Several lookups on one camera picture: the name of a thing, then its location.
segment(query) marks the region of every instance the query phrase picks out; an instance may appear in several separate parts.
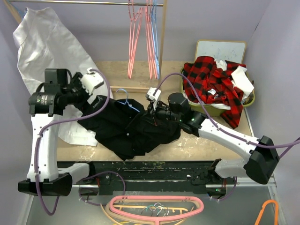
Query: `clothes rack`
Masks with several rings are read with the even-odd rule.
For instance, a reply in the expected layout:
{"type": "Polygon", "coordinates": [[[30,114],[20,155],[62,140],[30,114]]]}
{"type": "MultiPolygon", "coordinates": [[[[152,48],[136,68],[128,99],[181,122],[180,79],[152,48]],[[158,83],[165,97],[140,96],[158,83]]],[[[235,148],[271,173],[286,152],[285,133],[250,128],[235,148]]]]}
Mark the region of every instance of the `clothes rack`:
{"type": "MultiPolygon", "coordinates": [[[[15,20],[20,23],[22,21],[17,10],[10,4],[10,2],[38,2],[38,3],[59,3],[59,4],[93,4],[93,5],[109,5],[109,6],[128,6],[126,2],[102,2],[102,1],[76,1],[76,0],[3,0],[15,20]]],[[[134,6],[146,6],[146,3],[135,2],[134,6]]],[[[159,55],[159,71],[161,73],[161,66],[163,60],[163,48],[164,48],[164,38],[165,38],[165,21],[166,21],[166,9],[167,0],[164,3],[157,4],[158,7],[163,7],[163,19],[162,19],[162,29],[160,38],[160,55],[159,55]]],[[[111,90],[115,92],[119,88],[125,88],[131,93],[147,93],[149,87],[121,87],[121,86],[111,86],[111,90]]]]}

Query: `white fabric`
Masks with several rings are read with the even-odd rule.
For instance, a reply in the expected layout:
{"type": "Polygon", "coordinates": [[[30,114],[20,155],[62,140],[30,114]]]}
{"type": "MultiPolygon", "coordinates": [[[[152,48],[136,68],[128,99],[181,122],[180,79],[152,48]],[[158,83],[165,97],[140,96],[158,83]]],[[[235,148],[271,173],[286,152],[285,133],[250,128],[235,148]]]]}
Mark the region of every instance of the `white fabric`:
{"type": "MultiPolygon", "coordinates": [[[[188,97],[187,97],[185,91],[183,91],[183,96],[184,96],[185,98],[188,99],[188,97]]],[[[200,105],[199,102],[198,102],[198,103],[195,103],[195,102],[192,102],[192,101],[190,101],[190,100],[188,100],[188,102],[189,102],[189,103],[192,103],[192,104],[194,104],[194,105],[200,105]]],[[[225,105],[225,104],[223,104],[223,103],[213,103],[213,104],[210,104],[210,105],[213,106],[213,107],[215,107],[215,108],[217,108],[217,109],[225,109],[225,110],[230,110],[230,109],[231,109],[230,106],[225,105]]]]}
{"type": "Polygon", "coordinates": [[[254,89],[254,86],[245,74],[246,70],[246,68],[238,66],[237,69],[231,73],[234,85],[244,92],[242,100],[246,99],[254,89]]]}
{"type": "MultiPolygon", "coordinates": [[[[14,31],[14,40],[19,49],[18,69],[30,94],[45,81],[46,68],[67,68],[72,74],[97,68],[78,40],[49,7],[38,11],[27,8],[24,19],[14,31]]],[[[91,98],[96,95],[107,96],[107,87],[104,85],[96,89],[91,98]]],[[[81,115],[74,106],[68,106],[63,118],[81,115]]],[[[58,136],[69,144],[97,145],[95,133],[87,131],[77,122],[61,124],[58,136]]]]}
{"type": "Polygon", "coordinates": [[[220,61],[215,60],[215,62],[216,62],[216,66],[217,66],[218,69],[221,68],[223,71],[227,70],[227,63],[225,61],[223,61],[223,60],[220,60],[220,61]]]}

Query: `wooden table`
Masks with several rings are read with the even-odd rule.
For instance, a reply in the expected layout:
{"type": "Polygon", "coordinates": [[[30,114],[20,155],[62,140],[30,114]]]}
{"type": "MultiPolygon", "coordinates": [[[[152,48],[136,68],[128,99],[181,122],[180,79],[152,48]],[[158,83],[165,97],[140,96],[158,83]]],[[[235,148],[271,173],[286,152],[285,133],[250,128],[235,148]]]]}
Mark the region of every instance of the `wooden table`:
{"type": "MultiPolygon", "coordinates": [[[[162,78],[169,73],[179,72],[185,61],[163,61],[162,78]]],[[[103,61],[97,63],[98,68],[106,75],[111,86],[133,86],[133,87],[156,87],[157,80],[149,79],[148,62],[137,61],[132,75],[132,79],[127,78],[127,61],[103,61]]],[[[177,75],[168,78],[161,88],[161,100],[167,102],[171,93],[180,92],[180,77],[177,75]]],[[[115,99],[125,98],[125,93],[114,93],[115,99]]],[[[130,93],[129,98],[134,98],[146,108],[149,101],[145,94],[130,93]]],[[[228,127],[220,117],[214,118],[218,123],[228,127]]],[[[240,125],[235,129],[245,135],[251,135],[249,123],[245,112],[243,112],[240,125]]],[[[145,156],[137,156],[133,161],[172,161],[172,160],[215,160],[237,159],[239,156],[233,151],[212,142],[210,140],[195,137],[181,131],[181,137],[165,145],[160,145],[145,156]]],[[[58,161],[121,161],[112,151],[101,144],[97,147],[70,145],[61,139],[57,148],[58,161]]]]}

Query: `pink hanger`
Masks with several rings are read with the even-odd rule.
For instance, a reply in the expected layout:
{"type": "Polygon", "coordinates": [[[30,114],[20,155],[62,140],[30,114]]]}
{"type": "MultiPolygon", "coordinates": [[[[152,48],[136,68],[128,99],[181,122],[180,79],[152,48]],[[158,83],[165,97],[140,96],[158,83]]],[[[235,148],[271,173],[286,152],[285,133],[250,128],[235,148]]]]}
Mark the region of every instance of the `pink hanger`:
{"type": "Polygon", "coordinates": [[[132,11],[133,14],[131,16],[130,12],[130,0],[128,0],[128,12],[129,12],[129,18],[130,18],[130,31],[129,31],[129,62],[128,62],[128,78],[131,79],[133,66],[135,63],[135,52],[136,52],[136,46],[137,41],[140,35],[140,29],[142,24],[142,18],[143,18],[143,8],[139,8],[138,12],[135,14],[133,0],[132,0],[132,11]],[[135,24],[136,21],[139,20],[137,31],[135,32],[135,24]]]}
{"type": "Polygon", "coordinates": [[[120,195],[114,197],[110,202],[109,202],[109,210],[115,214],[128,217],[128,218],[133,218],[133,219],[138,219],[138,220],[144,220],[144,221],[150,221],[153,222],[155,225],[159,225],[160,222],[167,223],[169,222],[174,222],[178,220],[182,220],[188,217],[191,217],[195,214],[198,214],[202,212],[204,209],[204,204],[203,202],[193,196],[166,196],[166,195],[120,195]],[[197,205],[197,209],[193,210],[191,212],[175,215],[175,216],[168,216],[168,217],[149,217],[149,216],[142,216],[142,215],[135,215],[129,212],[124,212],[122,210],[119,210],[114,207],[115,202],[120,202],[124,200],[134,200],[136,202],[140,202],[141,200],[144,201],[149,201],[149,202],[159,202],[159,201],[170,201],[170,202],[180,202],[180,201],[192,201],[197,205]]]}
{"type": "Polygon", "coordinates": [[[146,18],[146,38],[147,38],[147,53],[148,53],[148,64],[149,64],[149,74],[150,79],[152,79],[152,75],[157,79],[157,70],[156,70],[156,62],[154,56],[154,44],[152,39],[152,24],[151,24],[151,14],[150,10],[152,6],[152,0],[150,0],[150,4],[148,4],[148,0],[146,1],[146,9],[145,9],[145,18],[146,18]]]}

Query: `whiteboard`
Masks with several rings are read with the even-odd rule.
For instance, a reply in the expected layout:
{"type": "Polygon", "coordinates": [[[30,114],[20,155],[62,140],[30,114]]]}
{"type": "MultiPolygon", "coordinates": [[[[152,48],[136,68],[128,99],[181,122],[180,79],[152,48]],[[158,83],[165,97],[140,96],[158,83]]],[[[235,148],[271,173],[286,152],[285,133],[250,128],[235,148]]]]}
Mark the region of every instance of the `whiteboard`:
{"type": "Polygon", "coordinates": [[[216,60],[242,63],[246,46],[247,44],[244,41],[199,40],[195,60],[198,56],[211,56],[216,60]]]}

